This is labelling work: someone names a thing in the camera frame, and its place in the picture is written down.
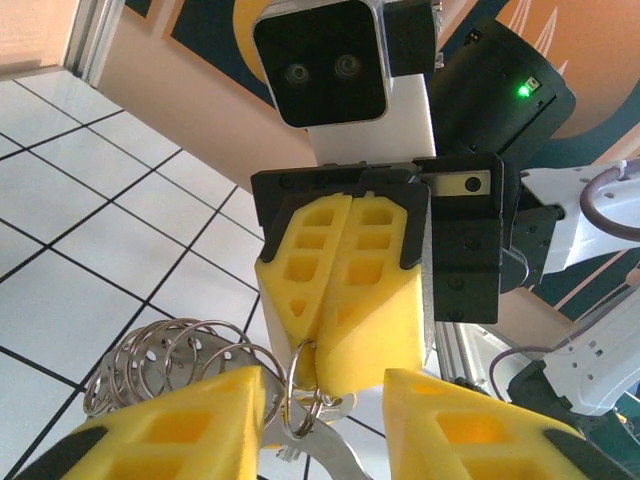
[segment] green led light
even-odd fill
[[[528,97],[529,95],[531,95],[531,90],[526,85],[522,85],[518,89],[518,95],[521,97]]]

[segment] camera lens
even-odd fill
[[[360,73],[360,60],[353,55],[342,55],[338,60],[334,70],[336,75],[342,80],[352,80]]]
[[[285,78],[292,87],[303,87],[309,82],[309,70],[301,63],[289,65]]]

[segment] wall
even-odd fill
[[[62,64],[77,4],[0,1],[0,75]]]
[[[304,132],[164,38],[174,3],[162,4],[155,26],[125,10],[99,90],[245,189],[259,170],[315,165]]]

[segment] black camera housing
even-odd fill
[[[384,115],[387,81],[375,15],[368,4],[348,0],[256,23],[254,42],[287,124],[305,128]]]

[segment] white tile floor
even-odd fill
[[[251,195],[70,74],[0,83],[0,476],[83,421],[82,386],[132,327],[220,318],[268,346],[260,237]],[[335,427],[389,478],[380,389]],[[326,478],[271,451],[260,475]]]

